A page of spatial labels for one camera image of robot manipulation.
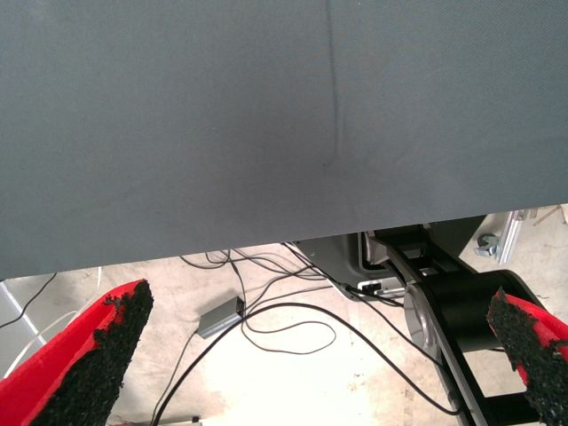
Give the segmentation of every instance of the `gray fabric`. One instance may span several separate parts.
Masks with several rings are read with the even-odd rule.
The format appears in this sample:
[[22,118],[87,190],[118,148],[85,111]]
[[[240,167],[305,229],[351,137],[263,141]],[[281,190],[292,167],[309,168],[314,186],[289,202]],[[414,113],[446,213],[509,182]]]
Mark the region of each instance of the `gray fabric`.
[[2,2],[0,275],[567,201],[567,12]]

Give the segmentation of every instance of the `concrete floor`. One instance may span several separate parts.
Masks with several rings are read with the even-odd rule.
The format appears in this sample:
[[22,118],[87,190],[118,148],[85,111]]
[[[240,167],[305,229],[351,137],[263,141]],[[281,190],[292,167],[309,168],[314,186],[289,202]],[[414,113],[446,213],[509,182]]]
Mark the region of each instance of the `concrete floor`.
[[[539,217],[549,209],[540,209]],[[503,221],[504,215],[490,215],[478,233],[499,233]],[[513,259],[506,267],[517,272],[551,312],[568,321],[568,290],[565,289],[568,226],[559,210],[540,225],[533,226],[533,223],[531,219],[523,225]],[[493,259],[473,253],[476,239],[477,235],[461,257],[479,271],[497,269]],[[288,264],[290,268],[298,265],[278,244],[245,248],[245,251],[249,254],[271,253],[274,260]],[[201,255],[188,259],[204,262]],[[274,276],[249,262],[239,263],[239,268],[249,300]],[[125,375],[124,387],[109,423],[149,421],[186,338],[197,327],[199,316],[239,295],[240,284],[230,266],[203,271],[187,266],[176,257],[105,266],[100,288],[96,288],[96,275],[96,268],[61,273],[30,306],[29,318],[41,329],[61,314],[80,307],[93,292],[103,294],[125,282],[148,279],[154,293],[154,309]],[[46,278],[26,277],[6,283],[23,304]],[[296,278],[283,280],[271,288],[269,296],[321,284],[321,281]],[[334,289],[287,300],[317,304],[348,320],[433,398],[447,406],[446,396],[430,362],[386,327],[365,305],[346,300]],[[381,304],[377,308],[406,331],[401,310]],[[355,335],[322,314],[284,308],[262,314],[251,320],[251,324],[276,328],[299,320],[328,322],[337,333],[336,341],[324,351],[310,356],[291,356],[259,351],[235,330],[188,376],[163,418],[189,419],[199,415],[207,426],[456,424],[455,419],[438,412],[414,393]],[[254,335],[254,338],[265,346],[305,351],[325,344],[330,336],[323,326],[306,325],[278,335]],[[5,370],[6,363],[9,364],[8,360],[14,358],[23,343],[21,339],[12,338],[5,329],[0,330],[0,340],[11,343],[5,346],[6,349],[3,345],[0,357],[0,367]],[[182,366],[189,365],[210,341],[196,336]],[[520,379],[510,371],[504,354],[478,352],[473,355],[468,355],[468,361],[486,394],[523,389]]]

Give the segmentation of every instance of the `white cable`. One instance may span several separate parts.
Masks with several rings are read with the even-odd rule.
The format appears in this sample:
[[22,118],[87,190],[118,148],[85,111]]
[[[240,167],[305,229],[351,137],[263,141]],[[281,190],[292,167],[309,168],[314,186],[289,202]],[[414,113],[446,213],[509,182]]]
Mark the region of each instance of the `white cable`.
[[95,301],[95,299],[97,298],[97,296],[99,295],[99,289],[100,289],[100,278],[102,276],[103,273],[103,267],[99,266],[97,268],[97,288],[95,288],[95,291],[93,292],[91,298],[83,305],[83,307],[81,309],[79,309],[79,311],[77,311],[77,313],[75,314],[75,316],[71,319],[71,321],[73,321],[74,319],[76,319],[79,315],[81,315],[83,312],[85,312],[85,310],[92,305],[92,303]]
[[91,296],[91,298],[77,311],[71,311],[68,312],[62,316],[60,316],[59,318],[57,318],[56,320],[54,320],[49,326],[47,326],[46,328],[44,328],[42,331],[37,331],[34,335],[34,337],[32,337],[32,339],[26,344],[26,346],[24,346],[24,349],[21,350],[21,352],[18,354],[18,356],[16,357],[16,359],[10,364],[10,367],[8,367],[8,369],[6,370],[6,373],[4,374],[4,379],[6,377],[8,377],[12,371],[16,368],[16,366],[20,363],[21,359],[24,358],[24,356],[26,355],[26,353],[28,352],[29,348],[32,346],[32,344],[34,344],[34,342],[36,341],[36,339],[39,339],[42,345],[45,345],[46,342],[43,339],[43,333],[48,332],[49,330],[51,330],[52,327],[55,327],[57,324],[59,324],[62,320],[64,320],[66,317],[68,317],[69,315],[75,314],[75,316],[68,322],[68,324],[70,324],[71,322],[73,322],[79,315],[81,315],[89,306],[92,305],[94,299],[97,297],[97,295],[99,294],[99,289],[100,289],[100,280],[101,280],[101,276],[102,276],[102,271],[103,268],[102,266],[99,266],[99,268],[97,269],[97,287],[95,288],[95,291],[93,292],[93,295]]
[[34,342],[36,341],[36,338],[38,338],[39,336],[41,336],[43,333],[48,332],[49,330],[51,330],[52,327],[56,326],[57,324],[59,324],[62,320],[64,320],[66,317],[68,317],[69,315],[76,313],[76,311],[71,311],[66,313],[65,315],[60,316],[59,318],[57,318],[56,320],[54,320],[49,326],[47,326],[46,328],[44,328],[42,331],[37,332],[34,337],[28,342],[28,344],[26,344],[26,346],[24,346],[24,349],[21,350],[21,352],[18,354],[18,356],[16,357],[16,359],[11,363],[11,365],[8,367],[8,369],[6,370],[6,373],[4,374],[4,379],[6,377],[8,377],[12,371],[14,371],[14,369],[16,368],[16,366],[20,363],[21,359],[24,358],[24,355],[26,355],[26,353],[28,352],[29,348],[32,346],[32,344],[34,344]]

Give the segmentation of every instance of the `black cable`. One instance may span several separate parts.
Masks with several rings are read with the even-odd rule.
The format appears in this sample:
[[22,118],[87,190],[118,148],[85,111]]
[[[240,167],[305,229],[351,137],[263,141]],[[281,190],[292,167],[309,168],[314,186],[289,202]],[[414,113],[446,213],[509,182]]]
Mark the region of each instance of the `black cable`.
[[[263,292],[261,293],[261,295],[256,299],[256,301],[249,307],[249,304],[247,304],[247,292],[245,290],[245,285],[244,282],[242,280],[241,277],[241,272],[239,271],[239,268],[237,267],[237,265],[234,263],[234,261],[231,259],[231,255],[230,254],[226,254],[227,256],[227,261],[231,264],[231,267],[233,268],[234,273],[237,275],[237,277],[239,278],[239,283],[241,284],[241,289],[242,289],[242,296],[243,296],[243,304],[244,304],[244,312],[245,312],[245,317],[247,314],[247,311],[249,309],[253,309],[255,304],[257,304],[260,299],[262,299],[262,297],[266,294],[266,292],[268,291],[268,289],[271,287],[272,284],[274,284],[276,281],[278,280],[284,280],[286,278],[290,278],[293,275],[292,274],[287,274],[287,275],[281,275],[280,277],[276,277],[275,279],[272,279],[269,284],[264,288]],[[331,332],[334,334],[333,339],[325,344],[324,346],[321,346],[315,350],[312,351],[303,351],[303,352],[299,352],[299,351],[287,351],[284,349],[271,349],[271,348],[266,348],[264,346],[261,346],[260,344],[256,343],[255,341],[253,341],[246,333],[244,330],[244,326],[246,325],[248,327],[248,329],[250,329],[250,331],[254,332],[254,333],[261,333],[261,334],[272,334],[272,333],[279,333],[280,331],[284,331],[284,330],[290,330],[291,328],[296,328],[296,327],[300,327],[302,325],[305,324],[320,324],[324,327],[327,327],[331,330]],[[335,330],[329,326],[329,324],[326,324],[325,322],[321,322],[321,321],[301,321],[301,322],[297,322],[295,324],[292,324],[290,326],[287,327],[283,327],[283,328],[278,328],[275,330],[255,330],[254,328],[252,328],[249,323],[245,320],[244,322],[241,323],[241,332],[242,335],[245,336],[245,338],[251,342],[254,346],[256,346],[258,349],[260,349],[261,351],[266,351],[266,352],[278,352],[278,353],[287,353],[288,355],[311,355],[315,352],[319,352],[319,351],[323,351],[324,349],[326,349],[329,345],[331,345],[335,339],[337,338],[337,333],[335,332]]]
[[401,302],[397,302],[396,300],[393,299],[389,299],[388,297],[383,297],[383,296],[379,296],[379,295],[371,295],[369,293],[364,292],[363,290],[359,290],[358,288],[352,287],[348,284],[339,284],[340,287],[343,287],[346,291],[350,292],[352,295],[361,295],[361,296],[367,296],[367,297],[371,297],[373,299],[376,299],[379,302],[383,302],[383,304],[387,304],[390,307],[394,307],[394,308],[404,308],[404,304],[402,304]]
[[293,275],[280,275],[278,277],[274,277],[272,278],[270,281],[268,281],[268,283],[266,284],[266,286],[264,286],[263,291],[260,293],[260,295],[255,299],[255,301],[250,304],[249,308],[253,308],[260,299],[263,298],[263,296],[266,294],[266,292],[270,289],[270,287],[275,283],[278,282],[280,280],[286,280],[288,278],[292,278]]
[[358,331],[354,326],[352,326],[350,323],[348,323],[343,318],[335,315],[333,312],[328,311],[327,309],[321,308],[319,306],[315,306],[313,304],[299,304],[299,303],[287,302],[287,303],[282,303],[282,304],[271,304],[270,306],[260,308],[258,311],[255,311],[255,312],[252,312],[248,315],[245,315],[242,319],[235,322],[230,327],[228,327],[226,330],[224,330],[219,335],[219,337],[217,339],[215,339],[215,341],[212,344],[210,344],[193,361],[193,363],[184,371],[184,373],[179,377],[179,379],[177,379],[177,382],[171,388],[170,392],[168,393],[168,396],[166,397],[166,399],[163,400],[162,405],[160,406],[160,409],[158,410],[158,414],[154,418],[154,422],[152,423],[152,426],[158,426],[159,421],[162,418],[163,412],[165,411],[169,402],[171,401],[171,399],[173,398],[175,393],[178,391],[179,387],[184,382],[186,377],[195,369],[195,367],[201,362],[201,360],[205,357],[205,355],[207,355],[209,353],[209,351],[211,351],[211,349],[213,349],[221,341],[221,339],[223,339],[226,335],[228,335],[229,332],[231,332],[231,330],[233,330],[235,327],[238,327],[240,324],[242,324],[245,320],[249,320],[249,319],[251,319],[251,318],[255,317],[256,315],[259,315],[263,312],[267,312],[267,311],[277,309],[277,308],[284,308],[284,307],[296,307],[296,308],[312,309],[312,310],[317,311],[317,312],[325,313],[327,316],[329,316],[329,317],[333,318],[334,320],[338,321],[339,323],[341,323],[344,327],[347,327],[352,333],[356,334],[373,351],[375,351],[375,353],[377,355],[379,355],[384,360],[384,362],[386,362],[389,365],[389,367],[391,367],[406,383],[408,383],[408,385],[411,388],[413,388],[422,398],[424,398],[426,401],[428,401],[431,405],[433,405],[439,411],[441,411],[442,413],[448,414],[448,415],[458,415],[461,412],[461,410],[459,410],[459,409],[454,411],[454,410],[449,410],[449,409],[441,406],[438,402],[436,402],[433,398],[431,398],[428,394],[426,394],[416,383],[414,383],[410,379],[410,377],[408,377],[402,370],[400,370],[400,368],[398,368],[398,366],[396,364],[394,364],[394,362],[392,362],[391,359],[389,359],[389,357],[387,357],[373,342],[371,342],[365,335],[363,335],[360,331]]
[[[297,276],[298,278],[301,278],[302,280],[321,280],[321,277],[319,274],[314,274],[314,275],[303,275],[302,271],[305,271],[305,269],[302,269],[300,271],[290,271],[287,268],[285,268],[284,266],[282,266],[281,264],[279,264],[278,262],[273,261],[272,259],[268,258],[268,257],[263,257],[263,256],[249,256],[246,255],[242,252],[240,252],[239,250],[234,250],[236,251],[240,256],[242,256],[242,258],[237,258],[234,259],[233,258],[233,262],[242,262],[242,261],[250,261],[254,264],[257,264],[258,266],[266,269],[267,271],[271,271],[271,272],[276,272],[276,273],[289,273],[290,275],[294,275]],[[189,266],[192,266],[194,268],[198,268],[198,269],[204,269],[204,270],[213,270],[213,269],[219,269],[222,268],[223,266],[225,266],[226,264],[229,263],[228,260],[214,260],[211,259],[209,257],[209,253],[205,253],[205,257],[207,258],[208,262],[210,264],[213,264],[213,266],[207,266],[204,264],[194,264],[190,261],[188,261],[187,259],[185,259],[183,256],[180,256],[181,260],[183,260],[186,264],[188,264]],[[271,264],[274,264],[275,266],[280,268],[279,270],[273,269],[270,266],[267,266],[265,264],[261,264],[259,261],[265,261]]]
[[219,268],[222,268],[223,266],[226,265],[226,263],[223,263],[223,264],[216,264],[215,266],[205,266],[203,264],[193,264],[192,262],[190,262],[189,260],[187,260],[183,256],[180,256],[179,258],[181,260],[183,260],[184,262],[186,262],[188,265],[192,266],[193,268],[197,268],[197,269],[219,269]]
[[179,357],[177,358],[176,366],[174,367],[174,371],[171,373],[170,379],[168,380],[168,384],[166,384],[166,387],[164,388],[163,393],[161,394],[160,398],[156,402],[156,405],[154,406],[154,410],[152,412],[152,420],[150,421],[150,424],[152,424],[152,422],[154,421],[154,417],[156,416],[156,410],[158,409],[158,406],[162,402],[163,397],[166,396],[166,393],[168,392],[168,389],[170,388],[171,383],[174,381],[174,377],[176,376],[176,373],[178,372],[177,370],[179,368],[179,365],[181,364],[181,360],[184,358],[184,354],[185,354],[185,351],[187,350],[187,346],[189,346],[189,343],[192,341],[193,337],[196,334],[197,334],[197,329],[194,332],[192,332],[189,335],[189,337],[187,338],[187,340],[185,341],[184,349],[181,350],[181,353],[179,354]]
[[312,268],[316,273],[319,273],[321,276],[327,278],[328,280],[330,280],[331,282],[336,284],[338,287],[344,288],[345,290],[348,290],[348,291],[352,290],[352,291],[359,293],[360,295],[363,295],[363,296],[374,298],[374,299],[378,300],[379,302],[382,302],[383,304],[386,304],[386,305],[391,306],[391,307],[398,307],[398,308],[404,307],[404,305],[401,302],[397,302],[396,300],[390,299],[388,297],[379,296],[379,295],[368,294],[368,293],[363,292],[362,290],[359,290],[358,288],[350,286],[347,283],[340,282],[340,281],[336,280],[334,277],[329,275],[327,272],[325,272],[324,270],[320,269],[318,266],[313,264],[312,261],[310,259],[308,259],[306,256],[295,251],[289,245],[288,242],[282,242],[281,244],[286,249],[288,249],[290,251],[290,253],[292,253],[296,258],[298,258],[303,264]]
[[51,276],[51,278],[49,278],[45,282],[45,284],[42,285],[42,287],[39,289],[39,291],[37,293],[35,293],[34,296],[31,299],[28,300],[28,302],[22,308],[20,315],[18,315],[18,317],[16,317],[15,319],[12,319],[11,321],[5,322],[4,324],[2,324],[0,326],[0,328],[4,328],[4,327],[9,326],[10,324],[13,324],[14,322],[17,322],[18,320],[20,320],[24,316],[24,314],[26,313],[26,309],[28,308],[28,306],[30,306],[30,304],[36,299],[36,297],[38,297],[39,295],[42,294],[42,292],[49,285],[49,283],[52,282],[53,280],[55,280],[55,277],[57,277],[56,272]]
[[[287,276],[282,276],[282,277],[278,277],[278,279],[285,279],[285,278],[289,278]],[[324,288],[332,288],[332,286],[324,286],[324,287],[318,287],[318,288],[307,288],[307,289],[303,289],[303,290],[298,290],[298,291],[294,291],[291,293],[287,293],[285,295],[281,295],[281,296],[275,296],[275,297],[271,297],[269,299],[266,300],[262,300],[262,297],[264,296],[264,294],[266,293],[266,291],[268,291],[268,289],[270,288],[270,286],[276,282],[277,280],[272,280],[270,282],[270,284],[268,286],[266,286],[264,288],[264,291],[262,293],[262,295],[260,295],[256,301],[250,305],[250,307],[247,309],[248,313],[253,312],[259,305],[261,304],[265,304],[267,302],[270,302],[271,300],[276,300],[276,299],[281,299],[283,297],[288,297],[288,296],[293,296],[293,295],[297,295],[297,294],[301,294],[301,293],[306,293],[308,291],[315,291],[315,290],[320,290],[320,289],[324,289]],[[290,330],[291,328],[296,328],[296,327],[300,327],[302,325],[305,324],[319,324],[321,326],[324,326],[326,328],[328,328],[329,330],[331,330],[331,332],[333,333],[333,338],[326,343],[323,346],[320,346],[317,349],[311,350],[311,351],[288,351],[288,350],[284,350],[284,349],[271,349],[271,348],[266,348],[264,346],[259,345],[258,343],[254,342],[246,333],[244,330],[244,326],[246,325],[247,328],[252,331],[253,333],[258,333],[258,334],[264,334],[264,335],[269,335],[269,334],[273,334],[273,333],[279,333],[280,331],[284,331],[284,330]],[[313,320],[309,320],[309,321],[301,321],[301,322],[297,322],[295,324],[292,324],[290,326],[286,326],[283,328],[277,328],[275,330],[259,330],[256,328],[253,328],[250,326],[249,322],[247,320],[245,320],[242,324],[241,324],[241,332],[242,335],[245,336],[245,338],[251,342],[254,346],[256,346],[258,349],[260,349],[261,351],[266,351],[266,352],[276,352],[276,353],[287,353],[288,355],[312,355],[313,353],[319,352],[319,351],[323,351],[324,349],[326,349],[328,346],[331,346],[334,342],[335,339],[337,338],[337,333],[335,332],[334,328],[331,327],[329,324],[322,322],[322,321],[313,321]]]
[[[265,268],[265,270],[267,270],[267,271],[276,272],[276,273],[286,273],[286,274],[297,276],[299,278],[303,278],[305,280],[324,280],[325,279],[325,277],[321,277],[320,274],[316,274],[316,273],[302,275],[301,271],[304,271],[305,268],[301,269],[300,271],[290,271],[289,269],[283,267],[281,264],[273,261],[272,259],[270,259],[268,257],[263,257],[263,256],[259,256],[259,255],[252,255],[252,256],[247,255],[246,253],[243,253],[242,251],[239,251],[238,249],[236,249],[234,251],[236,251],[240,256],[242,256],[243,259],[247,259],[250,262],[252,262],[253,264],[257,264],[261,268]],[[273,269],[269,266],[266,266],[265,264],[261,264],[259,262],[261,260],[278,266],[280,268],[280,271]]]
[[392,262],[389,259],[385,263],[386,263],[387,267],[392,271],[392,273],[394,273],[396,275],[400,284],[402,284],[402,286],[406,287],[405,276],[402,274],[400,269],[394,264],[394,262]]
[[364,304],[366,304],[369,308],[371,308],[373,311],[375,311],[381,318],[383,318],[383,320],[390,326],[390,328],[392,328],[395,332],[397,332],[397,334],[402,337],[408,344],[410,344],[411,346],[413,346],[417,351],[419,351],[424,357],[426,357],[427,359],[429,359],[430,361],[432,361],[434,364],[436,364],[438,367],[445,369],[446,367],[439,362],[437,359],[433,358],[431,355],[429,355],[429,353],[427,353],[426,351],[424,351],[420,346],[418,346],[416,343],[414,343],[412,340],[410,340],[408,337],[405,336],[405,334],[400,331],[400,329],[398,329],[394,324],[392,324],[392,322],[386,317],[386,315],[384,313],[382,313],[381,311],[379,311],[378,309],[376,309],[372,304],[370,304],[367,300],[365,300],[363,297],[359,296],[356,293],[352,293],[355,297],[357,297],[361,302],[363,302]]

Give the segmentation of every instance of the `cable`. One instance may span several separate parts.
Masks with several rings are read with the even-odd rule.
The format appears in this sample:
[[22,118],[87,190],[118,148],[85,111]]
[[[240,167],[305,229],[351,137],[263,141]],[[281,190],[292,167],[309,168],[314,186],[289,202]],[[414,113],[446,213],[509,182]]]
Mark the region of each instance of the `cable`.
[[375,311],[389,326],[390,328],[392,328],[395,332],[397,332],[397,334],[402,337],[408,344],[410,344],[411,346],[413,346],[417,351],[419,351],[424,357],[426,357],[427,359],[429,359],[430,361],[432,361],[434,364],[436,364],[438,367],[445,369],[446,367],[439,362],[437,359],[431,357],[431,355],[429,355],[429,353],[427,353],[426,351],[424,351],[420,346],[418,346],[416,343],[414,343],[412,340],[410,340],[408,337],[405,336],[405,334],[400,331],[400,329],[398,329],[394,324],[392,324],[392,322],[386,317],[386,315],[384,313],[382,313],[381,311],[379,311],[378,309],[376,309],[371,303],[369,303],[367,300],[365,300],[363,297],[359,296],[356,293],[352,293],[355,297],[357,297],[361,302],[363,302],[364,304],[366,304],[369,308],[371,308],[373,311]]
[[436,409],[441,411],[442,413],[448,415],[458,415],[461,410],[449,410],[443,406],[441,406],[438,402],[436,402],[433,398],[431,398],[428,394],[426,394],[416,383],[414,383],[394,362],[389,359],[374,343],[372,343],[365,335],[363,335],[359,330],[357,330],[354,326],[349,324],[345,319],[337,316],[331,311],[327,309],[321,308],[319,306],[313,304],[299,304],[293,302],[281,303],[281,304],[271,304],[270,306],[265,306],[264,308],[260,308],[258,311],[252,312],[250,314],[245,315],[242,319],[232,324],[226,330],[224,330],[215,341],[210,344],[194,361],[193,363],[184,371],[184,373],[177,379],[177,382],[173,385],[170,392],[168,393],[167,397],[163,400],[160,409],[158,410],[157,415],[154,418],[152,426],[158,426],[160,419],[162,418],[163,412],[165,411],[166,407],[168,406],[169,402],[173,398],[173,396],[178,391],[181,384],[184,382],[186,377],[195,369],[195,367],[201,362],[201,360],[213,349],[226,335],[231,332],[234,328],[238,327],[242,324],[245,320],[249,320],[256,315],[259,315],[263,312],[268,312],[273,309],[277,308],[284,308],[284,307],[296,307],[296,308],[305,308],[311,309],[317,312],[325,313],[327,316],[333,318],[334,320],[341,323],[344,327],[347,327],[352,333],[356,334],[363,342],[365,342],[377,355],[379,355],[388,365],[391,367],[408,385],[413,388],[422,398],[424,398],[427,402],[433,405]]
[[17,322],[18,320],[20,320],[24,314],[26,313],[26,309],[31,305],[31,303],[39,296],[42,294],[42,292],[45,290],[45,288],[49,285],[50,282],[52,282],[53,280],[55,280],[55,277],[57,277],[57,273],[55,272],[51,278],[49,278],[45,284],[42,285],[42,287],[39,289],[39,291],[37,293],[35,293],[31,299],[28,300],[28,302],[24,305],[24,307],[22,308],[20,315],[18,315],[16,318],[12,319],[11,321],[5,322],[4,324],[2,324],[0,326],[0,328],[4,328],[9,326],[10,324],[13,324],[14,322]]
[[363,295],[363,296],[372,297],[372,298],[382,302],[383,304],[386,304],[386,305],[391,306],[391,307],[398,307],[398,308],[404,307],[404,305],[401,302],[397,302],[396,300],[390,299],[388,297],[379,296],[379,295],[368,294],[368,293],[365,293],[365,292],[359,290],[358,288],[350,286],[349,284],[346,284],[344,282],[340,282],[340,281],[336,280],[331,275],[329,275],[327,272],[320,269],[318,266],[314,265],[312,263],[312,261],[310,259],[308,259],[306,256],[304,256],[303,254],[300,254],[296,250],[294,250],[291,247],[289,242],[282,242],[281,244],[282,244],[282,246],[287,248],[295,257],[297,257],[303,264],[312,268],[316,273],[319,273],[322,277],[327,278],[328,280],[330,280],[331,282],[336,284],[338,287],[343,288],[343,289],[350,291],[350,292],[352,290],[352,291],[357,292],[357,293],[359,293],[360,295]]
[[94,291],[92,292],[92,296],[89,297],[89,300],[87,300],[87,302],[85,302],[85,304],[77,311],[77,313],[71,319],[71,321],[75,320],[79,315],[81,315],[83,312],[85,312],[87,310],[87,308],[92,305],[92,303],[95,301],[95,299],[99,295],[100,280],[101,280],[102,274],[103,274],[103,267],[99,266],[97,268],[97,286],[95,287]]
[[197,329],[195,329],[195,331],[193,331],[189,335],[187,340],[185,341],[184,348],[181,350],[181,353],[179,354],[179,358],[177,358],[176,366],[174,367],[174,371],[171,373],[170,379],[168,380],[168,384],[166,384],[166,387],[164,388],[163,393],[161,394],[160,398],[156,402],[156,405],[155,405],[154,410],[152,412],[152,420],[150,421],[150,424],[152,424],[152,422],[154,421],[154,417],[156,416],[156,410],[158,409],[158,406],[162,402],[163,397],[166,396],[166,393],[168,392],[168,389],[170,388],[171,383],[174,381],[174,377],[176,376],[176,373],[178,372],[177,370],[179,368],[179,365],[181,364],[181,360],[184,358],[185,351],[187,350],[189,343],[192,341],[193,337],[196,334],[197,334]]
[[388,297],[383,297],[383,296],[379,296],[379,295],[370,295],[368,293],[365,293],[363,290],[359,290],[358,288],[352,287],[348,284],[343,284],[340,283],[339,284],[340,287],[342,287],[343,289],[345,289],[346,291],[350,292],[352,295],[361,295],[361,296],[367,296],[367,297],[371,297],[373,299],[376,299],[379,302],[383,302],[383,304],[386,304],[390,307],[393,308],[404,308],[404,304],[402,304],[401,302],[397,302],[396,300],[393,299],[389,299]]
[[203,264],[193,264],[183,256],[180,256],[179,258],[184,262],[186,262],[187,264],[189,264],[190,266],[192,266],[193,268],[197,269],[219,269],[226,265],[226,263],[223,263],[223,264],[218,264],[216,266],[205,266]]
[[[244,282],[242,280],[242,276],[241,276],[241,272],[239,271],[239,268],[237,267],[237,265],[235,264],[234,260],[231,258],[231,254],[230,252],[226,254],[226,259],[227,261],[231,264],[231,267],[233,268],[234,273],[237,275],[237,278],[239,279],[239,283],[241,284],[241,290],[242,290],[242,297],[243,297],[243,304],[244,304],[244,313],[246,316],[246,313],[249,309],[254,309],[255,304],[257,304],[262,297],[266,294],[266,292],[268,291],[268,289],[271,287],[272,284],[274,284],[276,281],[278,280],[284,280],[286,278],[290,278],[292,276],[294,276],[294,274],[286,274],[286,275],[281,275],[280,277],[276,277],[275,279],[272,279],[269,284],[264,288],[263,292],[261,293],[261,295],[256,299],[256,301],[249,307],[249,304],[247,304],[247,292],[245,290],[245,285]],[[334,334],[334,337],[331,339],[330,342],[326,343],[323,346],[320,346],[317,349],[314,349],[312,351],[287,351],[284,349],[271,349],[271,348],[266,348],[258,343],[256,343],[255,341],[253,341],[250,336],[247,335],[247,333],[245,333],[245,329],[244,327],[246,326],[250,331],[252,331],[253,333],[260,333],[260,334],[273,334],[273,333],[279,333],[281,331],[285,331],[285,330],[290,330],[291,328],[296,328],[296,327],[300,327],[302,325],[305,324],[320,324],[324,327],[327,327],[328,329],[331,330],[331,332]],[[329,325],[326,324],[325,322],[321,322],[321,321],[301,321],[301,322],[297,322],[295,324],[292,324],[290,326],[286,326],[283,328],[278,328],[275,330],[256,330],[254,328],[252,328],[249,323],[245,320],[242,324],[241,324],[241,332],[242,335],[245,336],[245,338],[251,342],[254,346],[256,346],[258,349],[260,349],[261,351],[266,351],[266,352],[278,352],[278,353],[287,353],[288,355],[311,355],[315,352],[319,352],[319,351],[323,351],[324,349],[326,349],[329,345],[333,344],[333,342],[335,341],[335,339],[337,338],[337,333],[335,332],[335,330]]]
[[36,338],[43,335],[44,333],[47,333],[49,330],[51,330],[52,327],[55,327],[57,324],[59,324],[60,321],[64,320],[69,315],[75,314],[75,316],[68,322],[68,324],[72,323],[79,315],[81,315],[89,306],[92,305],[92,302],[95,299],[95,297],[97,296],[98,290],[100,288],[100,279],[101,279],[101,276],[102,276],[102,270],[103,270],[102,266],[99,266],[99,268],[97,268],[97,286],[96,286],[95,290],[93,291],[93,294],[89,298],[89,300],[81,308],[79,308],[77,311],[71,311],[71,312],[68,312],[64,315],[61,315],[59,318],[54,320],[49,326],[44,328],[42,331],[38,331],[37,333],[35,333],[34,337],[32,337],[29,340],[29,342],[26,344],[26,346],[24,346],[24,349],[21,350],[21,352],[18,354],[16,359],[10,364],[10,366],[6,370],[6,373],[4,374],[4,379],[12,373],[12,371],[20,363],[21,359],[24,358],[26,353],[29,351],[29,348],[32,346],[32,344],[34,344],[34,341],[36,340]]
[[[247,260],[247,261],[250,261],[254,264],[257,264],[258,266],[264,268],[267,271],[276,272],[276,273],[286,273],[286,274],[297,276],[298,278],[301,278],[303,280],[321,280],[320,274],[317,274],[317,275],[316,274],[313,274],[313,275],[305,274],[304,275],[304,274],[302,274],[302,271],[305,271],[305,269],[303,269],[301,271],[290,271],[287,268],[285,268],[284,266],[282,266],[281,264],[275,262],[274,260],[272,260],[268,257],[257,256],[257,255],[249,256],[249,255],[246,255],[245,253],[242,253],[239,250],[234,250],[234,251],[236,251],[240,256],[242,256],[242,258],[237,258],[237,259],[233,258],[233,262],[242,262],[242,261]],[[207,265],[204,265],[204,264],[194,264],[194,263],[188,261],[187,259],[185,259],[183,256],[180,256],[179,258],[181,260],[183,260],[186,264],[188,264],[189,266],[192,266],[194,268],[211,270],[211,269],[222,268],[223,266],[225,266],[226,264],[229,263],[229,261],[226,259],[227,254],[222,250],[221,250],[221,253],[223,253],[225,255],[225,260],[211,259],[209,257],[209,253],[205,253],[205,257],[207,258],[208,262],[210,264],[213,264],[213,266],[207,266]],[[280,270],[273,269],[270,266],[262,264],[259,261],[265,261],[265,262],[274,264],[275,266],[279,267]]]
[[[321,287],[316,287],[316,288],[305,288],[302,290],[298,290],[298,291],[293,291],[291,293],[287,293],[285,295],[281,295],[281,296],[275,296],[275,297],[271,297],[269,299],[266,300],[260,300],[262,298],[262,296],[266,293],[266,291],[268,290],[268,288],[270,287],[267,286],[263,292],[263,294],[257,298],[257,300],[255,301],[255,303],[253,305],[251,305],[248,308],[248,313],[253,312],[259,305],[261,304],[265,304],[267,302],[270,302],[272,300],[277,300],[277,299],[281,299],[283,297],[288,297],[288,296],[293,296],[293,295],[298,295],[301,293],[307,293],[309,291],[316,291],[316,290],[321,290],[321,289],[325,289],[325,288],[333,288],[333,286],[321,286]],[[285,330],[290,330],[292,328],[296,328],[296,327],[300,327],[302,325],[305,324],[319,324],[321,326],[324,326],[326,328],[328,328],[329,330],[331,330],[331,332],[333,333],[333,338],[326,344],[324,344],[323,346],[320,346],[317,349],[311,350],[311,351],[288,351],[288,350],[283,350],[283,349],[271,349],[271,348],[266,348],[264,346],[259,345],[258,343],[254,342],[250,336],[248,336],[245,331],[244,331],[244,326],[246,325],[247,328],[252,331],[253,333],[258,333],[258,334],[263,334],[263,335],[269,335],[272,333],[279,333],[280,331],[285,331]],[[242,335],[245,336],[245,338],[251,342],[254,346],[256,346],[258,349],[260,349],[261,351],[266,351],[266,352],[276,352],[276,353],[287,353],[288,355],[312,355],[313,353],[319,352],[319,351],[323,351],[324,349],[326,349],[327,347],[331,346],[334,342],[335,339],[337,338],[337,333],[335,332],[334,328],[331,327],[329,324],[322,322],[322,321],[314,321],[314,320],[309,320],[309,321],[300,321],[297,323],[294,323],[292,325],[286,326],[286,327],[282,327],[282,328],[277,328],[275,330],[259,330],[256,328],[253,328],[250,326],[249,322],[247,320],[245,320],[242,324],[241,324],[241,332]]]
[[263,291],[262,291],[262,292],[260,293],[260,295],[256,298],[256,300],[255,300],[252,304],[250,304],[250,307],[249,307],[249,308],[253,308],[253,307],[258,303],[258,301],[263,298],[263,296],[266,294],[266,292],[270,289],[270,287],[271,287],[275,282],[278,282],[278,281],[280,281],[280,280],[285,280],[285,279],[291,278],[291,277],[292,277],[292,275],[280,275],[280,276],[278,276],[278,277],[272,278],[272,279],[271,279],[270,281],[268,281],[268,283],[264,286]]
[[71,312],[66,313],[65,315],[61,315],[59,318],[54,320],[49,326],[44,328],[42,331],[35,333],[34,337],[32,337],[29,340],[29,342],[26,344],[26,346],[24,346],[24,349],[21,350],[21,352],[18,354],[16,359],[10,364],[10,366],[8,367],[6,372],[4,373],[4,379],[6,377],[8,377],[12,373],[12,371],[14,371],[14,369],[18,366],[21,359],[24,358],[24,356],[28,352],[29,348],[31,348],[32,344],[34,344],[34,342],[36,341],[37,337],[39,337],[40,335],[43,335],[44,333],[47,333],[49,330],[51,330],[53,327],[55,327],[57,324],[59,324],[62,320],[64,320],[65,318],[67,318],[69,315],[71,315],[73,313],[76,313],[76,311],[71,311]]

